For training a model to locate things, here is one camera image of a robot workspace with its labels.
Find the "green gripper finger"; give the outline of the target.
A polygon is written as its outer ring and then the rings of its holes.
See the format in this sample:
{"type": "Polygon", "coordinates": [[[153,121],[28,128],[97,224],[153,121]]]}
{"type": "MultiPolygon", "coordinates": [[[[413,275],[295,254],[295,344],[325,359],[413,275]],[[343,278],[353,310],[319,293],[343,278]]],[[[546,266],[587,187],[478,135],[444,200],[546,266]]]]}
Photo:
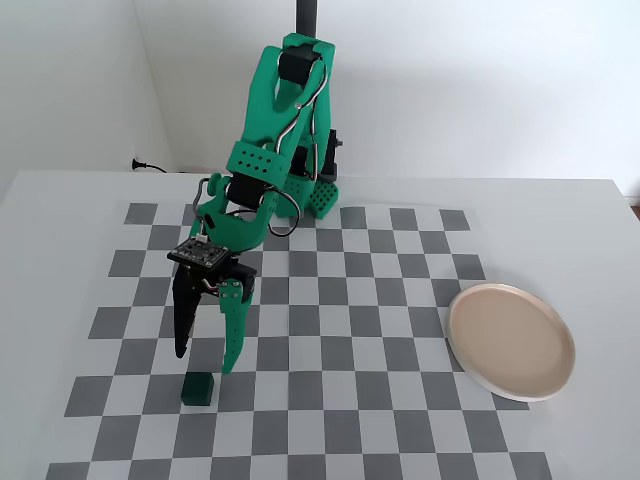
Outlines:
{"type": "Polygon", "coordinates": [[[236,279],[225,280],[219,290],[220,310],[225,316],[225,351],[222,373],[229,374],[244,345],[249,298],[244,298],[243,284],[236,279]]]}

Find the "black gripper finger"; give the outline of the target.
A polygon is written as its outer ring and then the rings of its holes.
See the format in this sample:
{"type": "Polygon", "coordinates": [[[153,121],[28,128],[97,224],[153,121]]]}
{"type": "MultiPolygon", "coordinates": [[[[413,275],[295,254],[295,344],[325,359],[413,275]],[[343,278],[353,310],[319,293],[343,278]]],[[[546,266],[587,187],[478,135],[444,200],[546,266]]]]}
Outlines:
{"type": "Polygon", "coordinates": [[[191,270],[179,265],[172,286],[174,303],[174,346],[178,358],[187,350],[190,332],[195,322],[196,310],[203,294],[204,285],[191,270]]]}

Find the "green gripper body black servo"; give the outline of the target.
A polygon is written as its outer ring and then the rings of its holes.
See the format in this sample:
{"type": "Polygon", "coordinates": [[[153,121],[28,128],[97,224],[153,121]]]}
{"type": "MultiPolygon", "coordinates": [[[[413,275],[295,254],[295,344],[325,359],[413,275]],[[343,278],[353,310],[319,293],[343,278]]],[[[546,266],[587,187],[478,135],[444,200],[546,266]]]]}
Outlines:
{"type": "Polygon", "coordinates": [[[251,300],[257,270],[241,264],[239,256],[264,242],[278,194],[262,192],[232,212],[226,210],[229,199],[224,192],[204,204],[199,200],[196,197],[192,204],[192,274],[204,285],[202,296],[217,296],[225,280],[236,279],[246,291],[244,298],[251,300]]]}

